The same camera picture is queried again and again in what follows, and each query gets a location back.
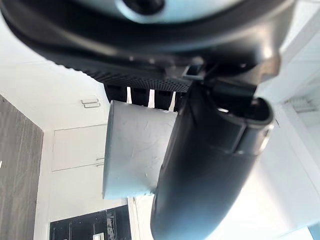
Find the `black cabinet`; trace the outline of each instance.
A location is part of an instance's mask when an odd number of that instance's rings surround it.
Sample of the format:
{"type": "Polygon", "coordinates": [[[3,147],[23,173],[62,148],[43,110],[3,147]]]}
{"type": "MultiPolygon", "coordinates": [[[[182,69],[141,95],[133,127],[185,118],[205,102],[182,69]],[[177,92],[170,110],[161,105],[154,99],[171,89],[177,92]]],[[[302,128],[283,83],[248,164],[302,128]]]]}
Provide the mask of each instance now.
{"type": "Polygon", "coordinates": [[[128,205],[52,222],[50,240],[131,240],[128,205]]]}

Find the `black plastic handle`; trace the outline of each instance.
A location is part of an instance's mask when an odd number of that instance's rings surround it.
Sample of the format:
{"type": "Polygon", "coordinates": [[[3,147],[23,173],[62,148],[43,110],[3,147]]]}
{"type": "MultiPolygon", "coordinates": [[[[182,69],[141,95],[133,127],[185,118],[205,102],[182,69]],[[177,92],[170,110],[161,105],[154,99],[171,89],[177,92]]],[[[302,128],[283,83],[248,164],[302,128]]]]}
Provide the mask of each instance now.
{"type": "Polygon", "coordinates": [[[209,88],[193,84],[160,170],[151,214],[155,240],[203,240],[215,230],[264,149],[273,120],[261,98],[237,116],[220,108],[209,88]]]}

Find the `scratched surface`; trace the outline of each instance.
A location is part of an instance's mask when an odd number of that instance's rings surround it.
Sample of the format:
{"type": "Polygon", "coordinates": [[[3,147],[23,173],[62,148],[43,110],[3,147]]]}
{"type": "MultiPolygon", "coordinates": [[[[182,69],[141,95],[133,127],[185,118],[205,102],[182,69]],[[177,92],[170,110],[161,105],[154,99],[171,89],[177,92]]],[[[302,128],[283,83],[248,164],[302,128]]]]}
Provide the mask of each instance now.
{"type": "Polygon", "coordinates": [[[0,95],[0,239],[32,240],[42,130],[0,95]]]}
{"type": "Polygon", "coordinates": [[[157,187],[177,114],[114,101],[104,158],[105,199],[148,195],[157,187]]]}

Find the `gray wood panel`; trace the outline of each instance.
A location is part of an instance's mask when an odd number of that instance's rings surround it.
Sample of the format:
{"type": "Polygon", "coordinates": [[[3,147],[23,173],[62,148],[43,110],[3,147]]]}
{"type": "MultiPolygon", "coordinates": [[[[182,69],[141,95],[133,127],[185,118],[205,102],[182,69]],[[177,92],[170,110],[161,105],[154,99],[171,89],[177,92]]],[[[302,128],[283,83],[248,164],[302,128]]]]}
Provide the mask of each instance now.
{"type": "Polygon", "coordinates": [[[44,134],[0,95],[0,239],[32,240],[44,134]]]}

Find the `white door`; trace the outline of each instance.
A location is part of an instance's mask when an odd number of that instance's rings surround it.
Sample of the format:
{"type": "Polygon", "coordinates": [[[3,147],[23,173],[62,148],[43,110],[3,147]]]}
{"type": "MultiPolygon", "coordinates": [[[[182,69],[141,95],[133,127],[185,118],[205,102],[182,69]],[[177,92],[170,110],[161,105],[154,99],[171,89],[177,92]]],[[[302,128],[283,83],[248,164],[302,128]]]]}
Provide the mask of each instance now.
{"type": "Polygon", "coordinates": [[[107,125],[54,132],[52,171],[104,162],[107,125]]]}
{"type": "Polygon", "coordinates": [[[57,221],[127,204],[127,199],[104,200],[103,163],[54,171],[51,174],[50,221],[57,221]]]}

